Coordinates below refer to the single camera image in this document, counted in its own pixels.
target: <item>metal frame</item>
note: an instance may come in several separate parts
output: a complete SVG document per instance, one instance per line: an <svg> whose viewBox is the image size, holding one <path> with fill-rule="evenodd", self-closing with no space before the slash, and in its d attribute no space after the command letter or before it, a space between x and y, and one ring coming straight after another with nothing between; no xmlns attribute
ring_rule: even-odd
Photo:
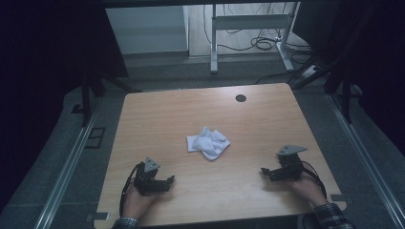
<svg viewBox="0 0 405 229"><path fill-rule="evenodd" d="M292 22L295 17L298 3L295 2L289 14L266 15L228 15L217 16L216 5L212 5L212 43L211 43L211 73L218 72L217 31L224 30L258 30L258 29L285 29L281 42L277 42L277 50L288 72L294 68L286 53L286 43Z"/></svg>

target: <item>wire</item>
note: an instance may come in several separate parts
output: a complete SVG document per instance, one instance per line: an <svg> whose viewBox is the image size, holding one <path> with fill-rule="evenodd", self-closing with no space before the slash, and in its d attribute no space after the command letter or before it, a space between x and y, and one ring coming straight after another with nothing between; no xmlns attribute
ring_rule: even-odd
<svg viewBox="0 0 405 229"><path fill-rule="evenodd" d="M312 169L312 171L313 171L313 172L316 174L316 176L317 176L317 177L319 177L318 173L316 173L315 168L313 168L313 166L312 166L311 164L309 164L308 162L306 162L306 161L304 161L304 160L302 160L302 162L304 162L304 163L308 164L308 165L309 165L309 167Z"/></svg>
<svg viewBox="0 0 405 229"><path fill-rule="evenodd" d="M204 32L205 32L205 37L208 40L208 42L210 44L212 44L211 40L208 38L208 33L206 32L205 5L203 6L202 14L203 14L203 29L204 29ZM220 45L220 44L217 44L217 46L224 47L224 48L227 48L227 49L230 49L230 50L233 50L233 51L246 51L246 50L250 50L250 49L252 49L254 47L256 47L256 48L258 48L259 50L262 50L262 51L268 51L268 50L272 49L275 46L276 40L271 39L271 38L267 38L267 37L262 37L261 35L263 34L263 31L264 30L260 30L257 37L254 37L254 38L252 38L250 40L250 45L251 46L247 47L247 48L244 48L244 49L235 49L235 48L231 48L231 47L228 47L226 45ZM263 44L267 44L268 47L267 48L261 47L260 45L263 45Z"/></svg>

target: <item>metal bracket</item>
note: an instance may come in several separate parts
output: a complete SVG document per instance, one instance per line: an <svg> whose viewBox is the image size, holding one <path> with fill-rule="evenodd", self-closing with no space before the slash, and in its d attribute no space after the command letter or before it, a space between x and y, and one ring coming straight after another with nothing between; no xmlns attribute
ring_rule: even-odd
<svg viewBox="0 0 405 229"><path fill-rule="evenodd" d="M145 159L145 169L143 170L145 173L157 170L158 168L160 168L160 165L155 160L149 157Z"/></svg>
<svg viewBox="0 0 405 229"><path fill-rule="evenodd" d="M297 154L303 151L306 151L307 147L302 146L293 146L293 145L285 145L279 152L277 152L277 156L288 156Z"/></svg>

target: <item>gray floor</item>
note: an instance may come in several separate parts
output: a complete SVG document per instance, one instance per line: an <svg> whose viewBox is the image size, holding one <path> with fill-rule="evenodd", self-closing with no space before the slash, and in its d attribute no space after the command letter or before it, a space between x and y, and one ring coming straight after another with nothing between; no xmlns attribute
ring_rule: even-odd
<svg viewBox="0 0 405 229"><path fill-rule="evenodd" d="M182 53L129 55L125 56L125 64L130 78L121 80L134 88L149 92L253 85L259 79L262 79L261 84L279 83L287 82L289 79L289 75L269 76L285 72L283 62L277 53L232 54L230 52L220 56L218 74L210 73L209 58L206 57L188 57ZM195 56L206 55L204 52L195 53ZM324 82L325 78L320 78L301 90L295 90L294 95L346 198L348 207L344 212L358 228L396 228L355 153L350 139L339 123L335 110L323 93ZM127 92L108 81L103 81L103 84L107 93L99 99L101 101L99 112L93 127L105 128L105 135L99 149L83 150L54 219L50 223L51 228L94 228L89 216L96 213L122 103L127 95ZM75 104L80 103L80 89L73 90L65 96L64 110L53 134L9 205L3 210L0 228L33 228L38 221L61 168L80 134L82 115L72 114ZM404 156L364 114L355 99L352 100L351 108L352 126L361 137L377 170L384 177L399 204L404 206ZM93 146L94 142L88 140L86 144ZM241 224L240 228L283 228L283 225L286 225L285 221L286 219L255 219L238 223ZM185 227L212 228L212 225Z"/></svg>

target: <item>wall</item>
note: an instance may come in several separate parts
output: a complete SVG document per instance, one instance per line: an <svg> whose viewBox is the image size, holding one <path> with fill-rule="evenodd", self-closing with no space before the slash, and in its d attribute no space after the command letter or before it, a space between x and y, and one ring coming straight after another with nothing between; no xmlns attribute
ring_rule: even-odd
<svg viewBox="0 0 405 229"><path fill-rule="evenodd" d="M187 7L106 11L122 54L188 50Z"/></svg>

